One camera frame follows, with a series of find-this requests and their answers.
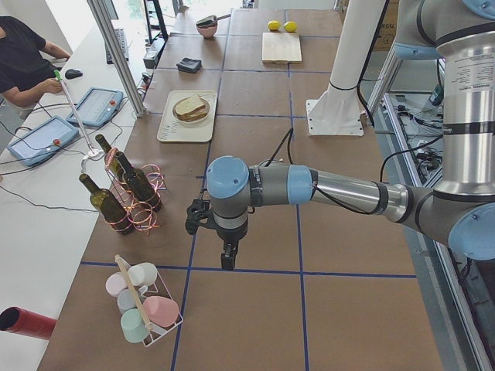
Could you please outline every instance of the mint green cup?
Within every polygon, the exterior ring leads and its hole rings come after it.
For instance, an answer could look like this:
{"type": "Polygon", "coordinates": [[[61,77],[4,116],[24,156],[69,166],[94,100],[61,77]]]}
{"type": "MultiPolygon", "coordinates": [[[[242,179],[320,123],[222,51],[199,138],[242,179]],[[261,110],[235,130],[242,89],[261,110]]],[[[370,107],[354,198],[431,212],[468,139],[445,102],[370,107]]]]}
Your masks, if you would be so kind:
{"type": "Polygon", "coordinates": [[[121,327],[128,342],[142,342],[149,335],[137,308],[129,309],[122,315],[121,327]]]}

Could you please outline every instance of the cardboard box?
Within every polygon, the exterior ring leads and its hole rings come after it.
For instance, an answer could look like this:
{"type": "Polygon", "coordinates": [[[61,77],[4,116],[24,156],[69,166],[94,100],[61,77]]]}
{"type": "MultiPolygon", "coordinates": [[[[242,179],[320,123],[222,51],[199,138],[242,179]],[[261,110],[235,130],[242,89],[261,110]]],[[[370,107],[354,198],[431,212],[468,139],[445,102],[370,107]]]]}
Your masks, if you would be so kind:
{"type": "MultiPolygon", "coordinates": [[[[339,12],[342,22],[346,17],[347,6],[349,5],[349,1],[353,1],[353,0],[343,0],[342,6],[340,6],[339,12]]],[[[394,42],[395,39],[395,33],[397,31],[398,8],[399,8],[399,0],[391,0],[388,3],[387,12],[385,13],[385,18],[381,24],[380,34],[378,35],[378,39],[374,44],[373,50],[376,51],[390,50],[392,43],[394,42]]]]}

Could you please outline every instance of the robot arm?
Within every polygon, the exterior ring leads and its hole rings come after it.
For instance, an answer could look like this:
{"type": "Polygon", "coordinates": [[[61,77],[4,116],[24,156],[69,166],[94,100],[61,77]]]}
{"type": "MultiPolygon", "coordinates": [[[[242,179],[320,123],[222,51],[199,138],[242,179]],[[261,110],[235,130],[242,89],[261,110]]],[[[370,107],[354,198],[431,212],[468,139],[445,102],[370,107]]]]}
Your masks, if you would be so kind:
{"type": "MultiPolygon", "coordinates": [[[[360,1],[351,0],[348,12],[360,1]]],[[[222,268],[232,270],[250,207],[315,201],[383,215],[472,259],[495,258],[494,19],[491,0],[401,0],[396,42],[411,50],[434,43],[445,58],[443,179],[434,189],[365,182],[301,165],[248,168],[226,156],[207,169],[210,200],[202,194],[188,208],[188,233],[215,229],[224,240],[222,268]]]]}

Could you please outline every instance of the dark green bottle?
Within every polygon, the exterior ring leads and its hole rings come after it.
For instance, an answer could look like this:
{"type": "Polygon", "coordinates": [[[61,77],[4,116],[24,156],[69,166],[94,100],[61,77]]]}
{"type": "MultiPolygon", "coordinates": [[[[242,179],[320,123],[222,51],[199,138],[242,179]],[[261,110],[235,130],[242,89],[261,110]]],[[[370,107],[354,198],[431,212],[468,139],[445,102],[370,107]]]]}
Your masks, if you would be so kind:
{"type": "MultiPolygon", "coordinates": [[[[101,149],[103,149],[103,152],[105,152],[106,155],[108,155],[108,152],[111,150],[111,146],[108,143],[107,139],[101,134],[98,134],[96,137],[94,137],[98,144],[100,145],[101,149]]],[[[124,169],[122,168],[121,164],[117,161],[116,158],[113,158],[110,161],[110,164],[108,164],[108,169],[112,173],[112,175],[123,185],[124,189],[127,187],[125,186],[124,182],[124,169]]]]}
{"type": "Polygon", "coordinates": [[[134,193],[135,198],[144,203],[149,203],[153,211],[159,211],[162,208],[162,200],[148,178],[146,178],[145,173],[140,168],[133,167],[122,152],[115,152],[115,158],[124,169],[125,184],[134,193]]]}
{"type": "Polygon", "coordinates": [[[114,230],[120,234],[128,234],[134,230],[134,225],[128,219],[127,211],[108,189],[98,187],[88,174],[79,175],[79,180],[91,193],[91,205],[100,212],[114,230]]]}

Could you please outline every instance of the wooden stick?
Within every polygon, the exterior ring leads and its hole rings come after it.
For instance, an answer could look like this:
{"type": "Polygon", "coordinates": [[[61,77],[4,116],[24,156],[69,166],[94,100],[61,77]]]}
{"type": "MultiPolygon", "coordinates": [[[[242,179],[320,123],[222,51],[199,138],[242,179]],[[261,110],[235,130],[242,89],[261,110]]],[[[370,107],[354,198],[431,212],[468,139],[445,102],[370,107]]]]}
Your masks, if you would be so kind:
{"type": "Polygon", "coordinates": [[[131,292],[132,298],[134,299],[134,303],[136,304],[136,308],[139,311],[139,314],[141,315],[142,321],[145,323],[146,328],[150,332],[153,328],[153,323],[149,320],[148,315],[145,312],[145,308],[142,306],[141,300],[139,300],[139,295],[136,289],[134,288],[134,285],[131,282],[131,278],[129,277],[129,274],[127,273],[127,270],[125,269],[124,266],[124,259],[120,255],[115,255],[115,263],[117,263],[118,268],[121,270],[122,276],[124,276],[125,283],[127,284],[127,288],[131,292]]]}

